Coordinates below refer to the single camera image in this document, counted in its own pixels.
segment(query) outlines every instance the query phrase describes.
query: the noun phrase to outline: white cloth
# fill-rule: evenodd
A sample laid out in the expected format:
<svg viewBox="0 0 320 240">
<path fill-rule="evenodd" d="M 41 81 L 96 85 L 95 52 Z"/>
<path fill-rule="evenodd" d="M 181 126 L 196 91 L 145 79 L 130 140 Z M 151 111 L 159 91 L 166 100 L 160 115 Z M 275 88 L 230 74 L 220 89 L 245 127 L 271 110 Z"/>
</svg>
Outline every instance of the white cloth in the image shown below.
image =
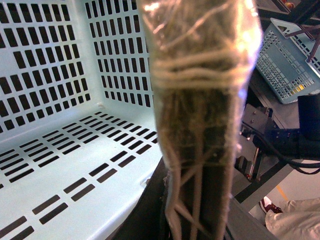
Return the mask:
<svg viewBox="0 0 320 240">
<path fill-rule="evenodd" d="M 266 228 L 279 240 L 320 240 L 320 198 L 284 201 L 283 213 L 271 210 L 265 216 Z"/>
</svg>

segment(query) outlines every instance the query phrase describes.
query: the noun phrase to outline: crate floor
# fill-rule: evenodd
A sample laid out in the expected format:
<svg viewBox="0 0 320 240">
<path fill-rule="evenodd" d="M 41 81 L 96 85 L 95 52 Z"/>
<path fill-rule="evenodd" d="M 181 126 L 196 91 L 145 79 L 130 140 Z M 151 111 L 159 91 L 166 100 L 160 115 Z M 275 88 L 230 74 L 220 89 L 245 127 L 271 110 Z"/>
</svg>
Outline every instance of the crate floor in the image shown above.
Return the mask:
<svg viewBox="0 0 320 240">
<path fill-rule="evenodd" d="M 161 156 L 154 129 L 108 111 L 0 152 L 0 239 L 105 239 Z"/>
</svg>

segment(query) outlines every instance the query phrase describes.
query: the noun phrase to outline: plastic wrap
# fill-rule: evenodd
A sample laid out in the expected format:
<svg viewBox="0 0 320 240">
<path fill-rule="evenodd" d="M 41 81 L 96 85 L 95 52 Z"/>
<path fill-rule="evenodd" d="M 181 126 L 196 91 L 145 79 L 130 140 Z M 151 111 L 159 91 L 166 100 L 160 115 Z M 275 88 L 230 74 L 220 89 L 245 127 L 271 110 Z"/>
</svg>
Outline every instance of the plastic wrap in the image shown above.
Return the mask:
<svg viewBox="0 0 320 240">
<path fill-rule="evenodd" d="M 200 230 L 199 239 L 219 239 L 261 44 L 258 14 L 251 0 L 140 0 L 139 10 L 159 144 L 171 171 L 166 217 L 173 238 L 197 239 Z M 213 199 L 218 213 L 209 216 L 203 208 Z"/>
</svg>

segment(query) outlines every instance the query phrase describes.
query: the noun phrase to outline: light blue plastic crate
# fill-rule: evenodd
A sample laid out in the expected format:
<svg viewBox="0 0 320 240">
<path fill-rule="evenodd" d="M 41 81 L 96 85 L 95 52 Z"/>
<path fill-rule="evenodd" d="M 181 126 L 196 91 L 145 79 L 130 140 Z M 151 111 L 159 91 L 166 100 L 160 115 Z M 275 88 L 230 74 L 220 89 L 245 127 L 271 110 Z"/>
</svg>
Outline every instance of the light blue plastic crate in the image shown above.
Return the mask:
<svg viewBox="0 0 320 240">
<path fill-rule="evenodd" d="M 294 23 L 271 18 L 256 63 L 282 104 L 295 102 L 298 96 L 320 93 L 320 50 L 307 62 L 315 41 L 305 33 L 285 38 L 299 30 Z"/>
<path fill-rule="evenodd" d="M 131 0 L 0 3 L 0 239 L 105 239 L 161 158 Z"/>
</svg>

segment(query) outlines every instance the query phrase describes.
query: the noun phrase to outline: black cable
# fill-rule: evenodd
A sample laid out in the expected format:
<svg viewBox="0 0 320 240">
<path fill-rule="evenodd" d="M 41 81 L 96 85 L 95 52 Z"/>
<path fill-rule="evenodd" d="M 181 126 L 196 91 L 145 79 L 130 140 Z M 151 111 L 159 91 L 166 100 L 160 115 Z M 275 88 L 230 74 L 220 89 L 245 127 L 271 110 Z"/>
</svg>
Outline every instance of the black cable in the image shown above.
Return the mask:
<svg viewBox="0 0 320 240">
<path fill-rule="evenodd" d="M 320 168 L 313 171 L 313 172 L 307 172 L 307 171 L 303 171 L 300 167 L 296 167 L 296 166 L 292 166 L 292 165 L 290 167 L 292 167 L 293 169 L 295 169 L 299 173 L 306 174 L 306 175 L 315 175 L 317 173 L 320 173 Z"/>
<path fill-rule="evenodd" d="M 258 131 L 257 129 L 255 129 L 254 127 L 250 126 L 245 122 L 242 122 L 242 123 L 248 128 L 252 129 L 253 130 L 252 133 L 255 134 L 278 157 L 280 161 L 289 164 L 292 168 L 294 168 L 295 170 L 303 174 L 312 175 L 320 172 L 320 163 L 300 163 L 300 162 L 293 161 L 291 158 L 282 155 L 260 131 Z M 306 172 L 301 170 L 300 168 L 317 169 L 317 170 L 314 172 Z"/>
</svg>

